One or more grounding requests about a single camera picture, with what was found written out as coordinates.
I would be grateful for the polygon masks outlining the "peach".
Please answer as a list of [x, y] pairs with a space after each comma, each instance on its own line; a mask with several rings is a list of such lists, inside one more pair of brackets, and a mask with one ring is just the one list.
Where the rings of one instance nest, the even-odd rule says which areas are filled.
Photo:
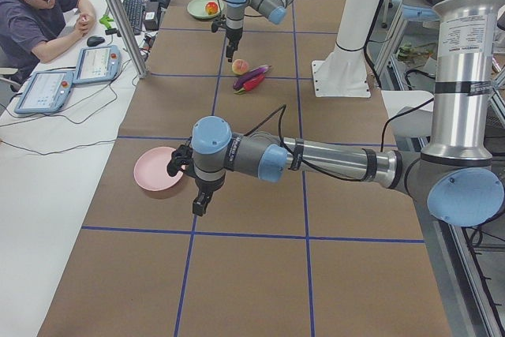
[[240, 59], [240, 58], [235, 59], [232, 62], [231, 69], [235, 75], [241, 76], [241, 75], [246, 74], [249, 71], [249, 63], [244, 59]]

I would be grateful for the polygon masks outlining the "red pomegranate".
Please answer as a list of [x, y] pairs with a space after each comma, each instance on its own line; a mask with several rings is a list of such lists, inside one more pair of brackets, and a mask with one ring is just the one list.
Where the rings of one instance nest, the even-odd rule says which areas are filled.
[[208, 16], [216, 15], [220, 12], [220, 7], [217, 2], [208, 2], [204, 6], [204, 11]]

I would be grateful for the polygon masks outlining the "purple eggplant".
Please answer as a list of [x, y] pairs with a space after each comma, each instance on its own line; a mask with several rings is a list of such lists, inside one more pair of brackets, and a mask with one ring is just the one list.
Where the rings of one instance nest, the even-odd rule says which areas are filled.
[[245, 74], [242, 74], [234, 82], [234, 84], [233, 84], [233, 90], [239, 90], [240, 88], [243, 87], [243, 84], [246, 81], [248, 81], [250, 79], [253, 79], [254, 77], [256, 77], [256, 76], [258, 76], [260, 74], [267, 73], [270, 68], [271, 68], [270, 65], [261, 65], [261, 66], [258, 66], [255, 69], [252, 69], [252, 70], [248, 71]]

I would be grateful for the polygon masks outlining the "red chili pepper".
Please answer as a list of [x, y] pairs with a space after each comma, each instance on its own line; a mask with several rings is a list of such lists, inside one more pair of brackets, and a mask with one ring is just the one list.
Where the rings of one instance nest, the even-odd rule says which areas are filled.
[[242, 87], [240, 89], [236, 90], [234, 93], [237, 94], [237, 95], [241, 95], [241, 94], [244, 94], [246, 92], [252, 91], [254, 88], [256, 88], [264, 80], [265, 77], [266, 77], [265, 74], [260, 74], [260, 75], [255, 76], [252, 79], [249, 79], [248, 81], [246, 81], [242, 85]]

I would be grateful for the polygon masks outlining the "green plate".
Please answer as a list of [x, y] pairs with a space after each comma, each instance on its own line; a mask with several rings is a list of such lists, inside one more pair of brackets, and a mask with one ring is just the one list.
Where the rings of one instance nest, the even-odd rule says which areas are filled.
[[[220, 12], [216, 15], [208, 16], [204, 11], [204, 6], [208, 2], [217, 2], [220, 7]], [[225, 9], [226, 3], [222, 0], [191, 0], [186, 6], [187, 12], [198, 20], [210, 20], [219, 17]]]

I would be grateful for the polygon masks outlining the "pink plate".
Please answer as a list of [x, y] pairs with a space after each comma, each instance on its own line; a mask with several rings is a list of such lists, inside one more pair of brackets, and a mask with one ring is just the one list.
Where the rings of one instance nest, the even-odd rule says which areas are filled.
[[175, 176], [170, 176], [167, 172], [174, 151], [172, 147], [157, 147], [146, 151], [133, 168], [135, 183], [152, 192], [164, 191], [177, 185], [183, 173], [177, 171]]

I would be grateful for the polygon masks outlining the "black keyboard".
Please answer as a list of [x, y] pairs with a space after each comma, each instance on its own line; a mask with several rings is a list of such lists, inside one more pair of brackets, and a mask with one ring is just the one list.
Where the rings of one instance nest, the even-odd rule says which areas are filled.
[[133, 34], [138, 36], [142, 32], [145, 0], [123, 0], [122, 6], [132, 27]]

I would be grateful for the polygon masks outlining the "far teach pendant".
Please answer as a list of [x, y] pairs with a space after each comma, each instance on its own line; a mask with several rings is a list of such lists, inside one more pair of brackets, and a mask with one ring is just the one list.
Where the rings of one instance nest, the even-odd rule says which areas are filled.
[[82, 48], [78, 55], [73, 84], [112, 81], [118, 76], [121, 63], [121, 53], [116, 45]]

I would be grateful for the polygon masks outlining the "teach pendant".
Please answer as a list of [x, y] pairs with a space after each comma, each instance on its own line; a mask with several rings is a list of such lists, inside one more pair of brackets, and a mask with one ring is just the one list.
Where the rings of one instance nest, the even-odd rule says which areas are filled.
[[121, 53], [116, 45], [82, 48], [78, 55], [73, 84], [112, 81], [118, 76], [121, 63]]
[[22, 92], [16, 114], [52, 114], [59, 111], [69, 98], [73, 71], [43, 71], [32, 75]]

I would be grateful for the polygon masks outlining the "black computer mouse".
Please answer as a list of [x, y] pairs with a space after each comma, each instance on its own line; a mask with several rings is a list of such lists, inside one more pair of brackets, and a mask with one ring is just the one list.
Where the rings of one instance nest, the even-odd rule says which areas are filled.
[[102, 36], [90, 36], [87, 39], [88, 47], [97, 47], [98, 45], [105, 42], [105, 39]]

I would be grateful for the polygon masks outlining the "near teach pendant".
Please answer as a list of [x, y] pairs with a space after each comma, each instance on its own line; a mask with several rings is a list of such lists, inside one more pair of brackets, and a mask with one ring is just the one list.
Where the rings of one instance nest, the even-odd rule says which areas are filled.
[[43, 71], [32, 75], [22, 92], [16, 114], [52, 114], [59, 111], [69, 98], [73, 71]]

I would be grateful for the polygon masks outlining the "seated person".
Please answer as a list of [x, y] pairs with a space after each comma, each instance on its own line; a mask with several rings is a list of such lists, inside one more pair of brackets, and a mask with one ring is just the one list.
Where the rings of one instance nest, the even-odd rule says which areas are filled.
[[1, 0], [1, 49], [9, 79], [23, 84], [39, 63], [64, 54], [95, 26], [89, 0]]

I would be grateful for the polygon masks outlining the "aluminium frame post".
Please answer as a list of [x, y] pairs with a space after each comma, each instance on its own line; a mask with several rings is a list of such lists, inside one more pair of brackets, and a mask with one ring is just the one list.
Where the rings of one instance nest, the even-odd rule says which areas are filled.
[[148, 73], [148, 69], [143, 57], [141, 56], [140, 48], [138, 47], [136, 37], [133, 34], [133, 28], [131, 27], [122, 6], [122, 0], [106, 0], [106, 3], [113, 14], [118, 30], [122, 35], [123, 43], [125, 44], [125, 48], [128, 51], [130, 59], [136, 69], [137, 76], [140, 79], [145, 78]]

